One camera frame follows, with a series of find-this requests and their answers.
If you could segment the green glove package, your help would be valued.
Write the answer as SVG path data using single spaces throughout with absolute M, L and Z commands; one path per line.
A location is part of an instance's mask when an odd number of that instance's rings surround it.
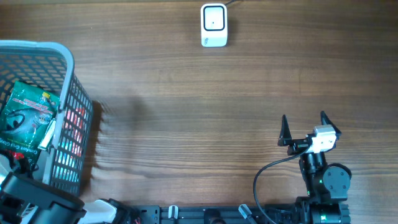
M 1 112 L 1 149 L 36 164 L 39 143 L 57 114 L 58 104 L 57 95 L 16 81 Z

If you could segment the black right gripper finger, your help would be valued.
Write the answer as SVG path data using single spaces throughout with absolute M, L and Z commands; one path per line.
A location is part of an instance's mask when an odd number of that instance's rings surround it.
M 329 117 L 326 115 L 324 111 L 320 112 L 320 119 L 322 125 L 331 125 L 336 133 L 336 136 L 337 137 L 341 136 L 341 131 L 333 124 L 333 122 L 329 119 Z
M 287 117 L 284 114 L 282 116 L 282 122 L 281 122 L 281 129 L 280 129 L 280 134 L 279 134 L 279 139 L 277 142 L 278 146 L 290 146 L 292 145 L 292 135 L 290 133 L 289 129 L 289 124 L 287 121 Z

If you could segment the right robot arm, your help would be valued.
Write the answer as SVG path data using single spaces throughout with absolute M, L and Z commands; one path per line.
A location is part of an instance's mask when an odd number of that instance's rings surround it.
M 321 124 L 303 139 L 293 139 L 287 117 L 283 115 L 278 140 L 287 146 L 289 156 L 299 156 L 299 167 L 307 189 L 306 197 L 297 197 L 292 205 L 277 209 L 278 223 L 350 223 L 349 208 L 345 201 L 352 173 L 339 163 L 329 164 L 325 154 L 336 147 L 341 131 L 324 111 Z

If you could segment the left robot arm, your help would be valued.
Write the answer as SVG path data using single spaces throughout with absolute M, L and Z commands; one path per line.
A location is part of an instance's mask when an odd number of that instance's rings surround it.
M 1 223 L 141 223 L 136 210 L 115 200 L 85 204 L 32 178 L 22 161 L 1 151 Z

